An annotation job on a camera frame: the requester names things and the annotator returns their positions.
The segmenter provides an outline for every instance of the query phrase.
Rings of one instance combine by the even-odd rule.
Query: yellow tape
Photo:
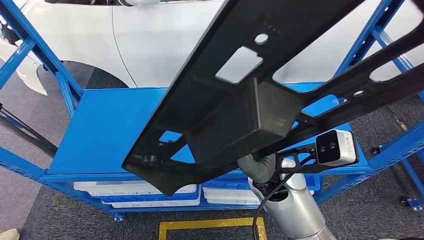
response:
[[[159,240],[167,239],[167,230],[208,229],[208,228],[250,226],[252,225],[252,222],[253,222],[253,217],[199,220],[199,221],[164,221],[164,222],[161,222],[159,225]],[[264,219],[262,217],[258,217],[256,225],[257,225],[257,232],[259,235],[259,239],[267,240]]]

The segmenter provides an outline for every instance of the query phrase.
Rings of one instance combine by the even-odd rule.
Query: round hole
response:
[[[364,90],[359,90],[353,94],[354,97],[360,97],[364,94]]]
[[[267,41],[268,41],[268,34],[265,34],[265,33],[259,34],[254,38],[254,42],[257,45],[262,45],[266,43]]]

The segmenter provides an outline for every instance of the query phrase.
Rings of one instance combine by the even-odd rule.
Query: car part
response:
[[[384,82],[369,77],[378,67],[424,43],[423,22],[312,91],[297,92],[273,80],[280,67],[361,2],[226,1],[122,167],[171,195],[182,186],[234,170],[237,159],[248,154],[256,158],[271,155],[424,89],[424,81],[417,80],[424,74],[424,64]],[[423,2],[414,2],[424,10]],[[216,77],[242,47],[256,52],[262,61],[237,84]],[[318,116],[302,112],[327,95],[346,101]],[[182,136],[161,142],[165,131]],[[186,144],[195,163],[172,160]],[[309,173],[327,167],[305,166]]]

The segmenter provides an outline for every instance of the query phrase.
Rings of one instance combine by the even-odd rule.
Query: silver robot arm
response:
[[[328,131],[316,138],[312,148],[311,153],[316,161],[313,165],[319,168],[340,167],[358,160],[355,140],[349,131]],[[307,163],[309,159],[313,158],[304,159],[300,165]],[[239,159],[237,163],[249,176],[250,189],[258,199],[263,202],[269,196],[263,207],[285,237],[292,240],[336,239],[326,226],[326,219],[309,192],[304,175],[299,170],[293,173],[292,170],[297,166],[294,160],[284,158],[276,161],[275,154],[261,159],[253,159],[250,155]],[[283,174],[275,173],[276,165],[281,165],[278,169]]]
[[[296,163],[286,158],[282,164],[282,167],[290,168]],[[284,175],[280,174],[281,180],[284,179]],[[262,201],[265,198],[264,193],[254,186],[251,178],[248,182],[250,189]],[[304,175],[294,174],[287,180],[284,187],[279,198],[271,198],[264,205],[265,211],[272,216],[281,233],[291,240],[336,240],[326,226],[326,219],[306,186]]]

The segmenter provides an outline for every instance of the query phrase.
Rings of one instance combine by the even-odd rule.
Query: blue metal shelf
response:
[[[337,73],[360,61],[371,47],[378,32],[376,26],[382,29],[389,21],[393,10],[399,8],[391,3],[403,1],[383,0],[371,17],[370,22],[362,31],[351,51],[346,56]],[[65,106],[71,121],[60,143],[49,169],[42,169],[16,154],[0,147],[0,166],[21,176],[32,179],[40,184],[60,191],[98,210],[123,220],[123,213],[129,212],[160,212],[160,211],[198,211],[198,210],[230,210],[255,209],[256,205],[210,204],[203,194],[198,206],[152,207],[152,208],[113,208],[102,204],[99,199],[92,198],[87,192],[74,190],[72,182],[85,181],[131,181],[140,180],[132,173],[121,168],[121,163],[130,147],[136,140],[151,113],[164,95],[165,88],[132,88],[132,89],[95,89],[83,90],[71,74],[53,54],[43,39],[38,35],[28,20],[11,0],[0,0],[0,14],[23,39],[12,57],[0,69],[0,88],[5,84],[13,71],[29,51],[43,62],[44,66],[56,77]],[[318,87],[321,82],[285,83],[299,92],[308,92]],[[319,115],[335,107],[338,100],[328,95],[320,101],[306,107],[303,111],[310,115]],[[349,124],[343,124],[337,129],[351,130]],[[298,145],[314,142],[314,137],[300,142]],[[381,154],[366,161],[362,151],[359,151],[359,162],[354,165],[334,168],[319,175],[347,175],[324,191],[315,195],[318,202],[329,199],[345,189],[369,178],[373,174],[424,148],[424,123],[420,123],[410,131],[402,134],[385,146]],[[193,156],[188,148],[182,149],[174,157],[175,160],[193,162]],[[221,178],[246,177],[240,170],[234,170]]]
[[[314,82],[289,83],[288,85],[305,92],[320,84]],[[131,173],[131,175],[124,174],[127,172],[121,168],[121,163],[165,92],[165,88],[84,90],[47,174],[60,175],[57,176],[59,179],[66,178],[64,175],[87,175],[90,178],[90,174],[104,173],[108,173],[107,177],[113,178],[114,181],[123,181],[120,178],[132,178]],[[327,96],[304,111],[311,115],[318,115],[337,104],[335,96]],[[347,123],[338,129],[351,130]],[[299,145],[313,142],[315,137],[302,141]],[[179,151],[173,159],[194,163],[188,147]],[[334,168],[324,174],[338,175],[369,171],[362,151],[360,151],[359,159],[355,165]],[[241,174],[241,172],[233,171],[230,174]],[[55,177],[45,176],[44,179],[53,178]]]

